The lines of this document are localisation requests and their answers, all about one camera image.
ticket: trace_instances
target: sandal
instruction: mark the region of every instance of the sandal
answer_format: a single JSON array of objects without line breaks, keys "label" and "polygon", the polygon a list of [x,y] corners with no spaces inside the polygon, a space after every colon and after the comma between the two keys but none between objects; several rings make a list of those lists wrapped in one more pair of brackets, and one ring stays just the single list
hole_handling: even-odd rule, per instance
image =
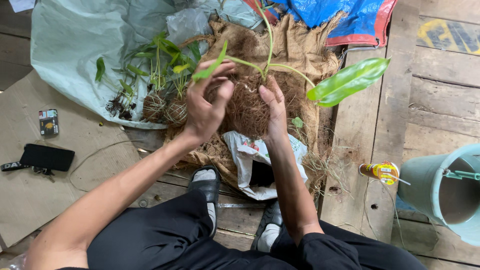
[{"label": "sandal", "polygon": [[283,218],[282,213],[280,213],[280,205],[278,204],[278,200],[275,200],[274,203],[265,208],[264,215],[262,216],[260,225],[258,225],[257,232],[255,233],[255,239],[253,240],[250,248],[251,250],[257,250],[258,239],[260,239],[260,236],[264,233],[268,224],[275,224],[280,228],[283,225]]},{"label": "sandal", "polygon": [[[215,171],[215,180],[199,180],[192,182],[197,172],[210,169]],[[215,205],[215,216],[217,217],[218,194],[220,192],[220,173],[215,166],[205,165],[193,172],[192,177],[190,178],[190,183],[188,184],[187,191],[190,192],[194,189],[199,189],[200,191],[202,191],[205,194],[207,203],[213,203]],[[215,222],[215,228],[212,237],[215,236],[216,227],[217,222]]]}]

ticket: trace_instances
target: leaf stem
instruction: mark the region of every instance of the leaf stem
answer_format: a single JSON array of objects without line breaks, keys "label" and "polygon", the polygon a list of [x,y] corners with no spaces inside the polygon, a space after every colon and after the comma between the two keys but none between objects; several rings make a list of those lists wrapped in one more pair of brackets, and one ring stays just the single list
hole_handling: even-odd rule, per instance
[{"label": "leaf stem", "polygon": [[268,52],[268,59],[267,59],[267,65],[265,66],[264,72],[262,74],[262,79],[265,80],[265,77],[267,76],[268,73],[268,67],[270,66],[270,61],[272,60],[272,54],[273,54],[273,34],[272,34],[272,28],[270,27],[270,23],[268,22],[267,17],[265,16],[264,11],[260,6],[258,5],[258,2],[255,0],[255,4],[257,5],[258,11],[262,15],[262,18],[264,19],[265,23],[267,24],[267,30],[268,30],[268,36],[270,38],[270,51]]},{"label": "leaf stem", "polygon": [[244,65],[253,67],[260,72],[260,74],[262,75],[262,78],[264,77],[264,71],[259,66],[255,65],[255,64],[252,64],[250,62],[247,62],[247,61],[235,58],[235,57],[231,57],[231,56],[228,56],[228,55],[226,55],[225,58],[230,59],[230,60],[232,60],[234,62],[237,62],[237,63],[240,63],[240,64],[244,64]]},{"label": "leaf stem", "polygon": [[312,87],[315,87],[315,86],[316,86],[315,84],[313,84],[313,82],[312,82],[305,74],[301,73],[300,71],[298,71],[298,70],[296,70],[296,69],[294,69],[294,68],[292,68],[292,67],[289,67],[289,66],[287,66],[287,65],[282,65],[282,64],[270,64],[270,65],[271,65],[271,66],[277,66],[277,67],[284,67],[284,68],[288,68],[288,69],[290,69],[290,70],[293,70],[293,71],[295,71],[296,73],[300,74],[305,80],[307,80],[307,82],[308,82],[309,84],[311,84]]}]

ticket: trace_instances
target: person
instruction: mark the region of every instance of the person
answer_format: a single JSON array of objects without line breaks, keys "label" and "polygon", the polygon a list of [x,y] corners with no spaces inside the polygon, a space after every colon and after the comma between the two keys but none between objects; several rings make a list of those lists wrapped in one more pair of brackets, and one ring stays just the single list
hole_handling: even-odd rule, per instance
[{"label": "person", "polygon": [[[252,250],[228,249],[213,240],[220,185],[213,166],[198,169],[184,195],[148,209],[127,208],[217,130],[233,93],[228,80],[233,72],[235,64],[223,61],[212,76],[192,83],[183,132],[54,219],[30,246],[26,269],[425,269],[402,249],[318,220],[288,139],[283,94],[272,77],[272,89],[260,86],[259,94],[270,109],[264,141],[278,201],[265,210]],[[211,104],[204,99],[209,87],[218,87]]]}]

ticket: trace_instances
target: black phone case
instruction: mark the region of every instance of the black phone case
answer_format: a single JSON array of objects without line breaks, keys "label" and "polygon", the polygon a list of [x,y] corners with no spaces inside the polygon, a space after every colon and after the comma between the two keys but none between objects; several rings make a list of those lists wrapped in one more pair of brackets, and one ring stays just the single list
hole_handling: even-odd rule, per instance
[{"label": "black phone case", "polygon": [[75,152],[43,145],[27,144],[20,159],[22,165],[67,172]]}]

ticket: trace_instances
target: plant seedling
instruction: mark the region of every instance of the plant seedling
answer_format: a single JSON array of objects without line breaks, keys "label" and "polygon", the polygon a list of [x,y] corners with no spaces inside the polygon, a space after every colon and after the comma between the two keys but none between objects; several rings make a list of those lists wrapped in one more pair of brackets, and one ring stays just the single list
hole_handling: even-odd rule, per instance
[{"label": "plant seedling", "polygon": [[[231,57],[231,56],[226,56],[225,51],[227,50],[227,41],[225,41],[224,47],[222,52],[220,53],[219,57],[217,58],[217,61],[215,64],[220,63],[223,61],[224,58],[230,59],[234,62],[248,65],[260,73],[262,77],[262,81],[265,83],[266,77],[268,74],[268,68],[270,66],[277,66],[277,67],[282,67],[282,68],[287,68],[290,69],[293,72],[298,73],[301,75],[311,86],[312,89],[310,89],[307,92],[307,97],[310,100],[318,101],[317,105],[323,106],[323,107],[332,107],[340,103],[344,98],[360,91],[363,90],[370,85],[372,85],[374,82],[376,82],[385,72],[385,70],[388,67],[388,64],[390,63],[390,59],[385,59],[385,58],[370,58],[370,59],[365,59],[362,60],[354,65],[351,65],[347,68],[344,68],[337,72],[335,75],[331,76],[330,78],[327,78],[323,81],[321,81],[319,84],[315,85],[305,74],[302,72],[289,67],[287,65],[283,64],[274,64],[271,63],[272,59],[272,50],[273,50],[273,35],[272,35],[272,29],[270,27],[270,23],[268,22],[263,9],[259,6],[258,2],[255,1],[255,4],[257,5],[258,11],[262,15],[266,25],[267,25],[267,31],[268,31],[268,36],[270,39],[270,50],[268,53],[268,58],[267,58],[267,63],[265,68],[260,68],[259,66],[252,64],[250,62]],[[213,70],[218,66],[214,66],[212,69],[207,69],[198,72],[197,74],[193,75],[193,78],[195,81],[201,79],[201,78],[207,78],[208,76],[211,75]]]}]

